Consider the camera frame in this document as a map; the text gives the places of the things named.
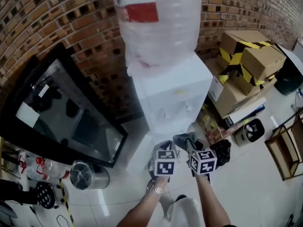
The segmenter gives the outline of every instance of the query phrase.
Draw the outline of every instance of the watch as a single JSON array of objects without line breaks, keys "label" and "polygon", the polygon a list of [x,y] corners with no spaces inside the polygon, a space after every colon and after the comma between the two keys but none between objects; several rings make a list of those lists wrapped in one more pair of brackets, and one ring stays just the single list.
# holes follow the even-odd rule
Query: watch
[{"label": "watch", "polygon": [[146,187],[146,192],[155,192],[157,194],[164,194],[164,189],[163,188],[160,188],[160,187],[157,187],[154,185],[155,184],[155,181],[153,179],[151,179],[148,184],[147,184],[147,187]]}]

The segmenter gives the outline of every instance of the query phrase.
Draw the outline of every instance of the cable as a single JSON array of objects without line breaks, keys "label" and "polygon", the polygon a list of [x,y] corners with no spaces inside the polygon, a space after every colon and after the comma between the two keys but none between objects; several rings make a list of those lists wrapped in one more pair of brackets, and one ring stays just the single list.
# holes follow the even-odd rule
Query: cable
[{"label": "cable", "polygon": [[20,204],[21,206],[22,205],[28,205],[28,206],[31,206],[30,204],[27,204],[27,203],[19,203],[17,201],[9,201],[9,200],[5,200],[6,202],[11,202],[11,203],[14,203],[14,204]]},{"label": "cable", "polygon": [[38,216],[37,216],[37,215],[36,215],[36,218],[37,218],[37,220],[39,221],[40,225],[41,225],[42,227],[44,227],[44,226],[41,224],[40,220],[38,219]]},{"label": "cable", "polygon": [[59,218],[60,216],[61,216],[63,219],[65,219],[65,221],[66,221],[68,227],[70,227],[70,224],[68,223],[67,219],[66,219],[65,217],[63,217],[61,214],[59,214],[59,215],[57,216],[57,218],[56,218],[56,220],[57,220],[57,222],[58,222],[58,225],[59,225],[60,227],[62,227],[62,226],[60,225],[60,223],[59,223],[59,220],[58,220],[58,218]]},{"label": "cable", "polygon": [[37,216],[37,214],[36,214],[36,210],[34,210],[34,208],[33,208],[32,206],[29,206],[29,208],[30,208],[30,210],[32,210],[32,212],[35,214],[35,216],[36,216],[38,222],[40,223],[40,225],[41,225],[42,227],[44,227],[43,224],[41,224],[40,220],[38,219],[38,216]]}]

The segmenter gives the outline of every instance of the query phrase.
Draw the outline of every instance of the metal trash can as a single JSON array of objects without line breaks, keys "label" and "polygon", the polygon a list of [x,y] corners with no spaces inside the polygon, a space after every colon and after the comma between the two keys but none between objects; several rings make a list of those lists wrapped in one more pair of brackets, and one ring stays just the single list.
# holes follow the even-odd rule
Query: metal trash can
[{"label": "metal trash can", "polygon": [[260,139],[265,133],[265,129],[260,119],[254,119],[243,125],[235,132],[234,137],[238,146],[244,146]]},{"label": "metal trash can", "polygon": [[104,189],[109,184],[109,174],[104,167],[82,161],[72,164],[70,179],[78,190]]}]

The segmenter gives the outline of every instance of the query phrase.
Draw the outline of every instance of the plastic bottle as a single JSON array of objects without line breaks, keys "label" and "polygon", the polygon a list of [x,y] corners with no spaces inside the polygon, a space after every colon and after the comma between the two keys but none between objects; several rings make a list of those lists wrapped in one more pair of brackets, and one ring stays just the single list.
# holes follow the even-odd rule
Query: plastic bottle
[{"label": "plastic bottle", "polygon": [[39,174],[37,172],[37,169],[39,168],[39,165],[36,163],[36,158],[35,157],[27,157],[25,160],[26,163],[26,174],[27,176],[36,181],[47,181],[49,180],[49,176],[45,174]]},{"label": "plastic bottle", "polygon": [[[117,1],[114,0],[120,17],[127,9],[119,7]],[[127,4],[145,3],[144,0],[126,1]],[[129,75],[160,74],[194,53],[200,30],[201,1],[155,0],[158,22],[119,19]]]},{"label": "plastic bottle", "polygon": [[39,156],[36,155],[35,153],[30,152],[30,151],[28,151],[28,150],[26,151],[26,154],[27,154],[28,157],[33,157],[33,158],[39,157]]},{"label": "plastic bottle", "polygon": [[40,165],[43,170],[40,173],[61,179],[68,177],[71,169],[68,165],[42,157],[36,157],[36,163]]}]

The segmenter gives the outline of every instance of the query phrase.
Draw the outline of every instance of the yellow and black tape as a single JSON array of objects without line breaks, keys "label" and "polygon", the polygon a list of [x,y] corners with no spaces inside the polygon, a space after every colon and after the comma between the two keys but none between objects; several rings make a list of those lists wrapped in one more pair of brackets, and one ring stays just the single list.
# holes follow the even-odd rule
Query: yellow and black tape
[{"label": "yellow and black tape", "polygon": [[66,195],[65,195],[65,191],[64,191],[63,183],[62,183],[61,179],[60,179],[60,186],[61,186],[61,190],[62,190],[64,205],[66,206],[66,209],[67,209],[68,214],[70,216],[70,219],[71,219],[71,222],[72,222],[72,226],[75,227],[74,218],[71,215],[70,207],[68,206],[68,203],[67,203],[67,200],[66,200]]},{"label": "yellow and black tape", "polygon": [[261,49],[265,46],[272,46],[274,45],[270,41],[263,41],[263,42],[237,42],[236,48],[234,50],[234,54],[229,54],[224,49],[220,48],[219,54],[222,56],[223,59],[225,59],[229,65],[225,68],[225,70],[220,73],[219,75],[219,81],[221,83],[225,83],[227,79],[229,78],[232,71],[236,70],[238,71],[247,82],[251,83],[253,86],[258,86],[263,84],[266,80],[271,80],[274,75],[268,77],[266,80],[255,80],[253,75],[241,64],[241,58],[244,52],[245,48],[254,48],[254,49]]}]

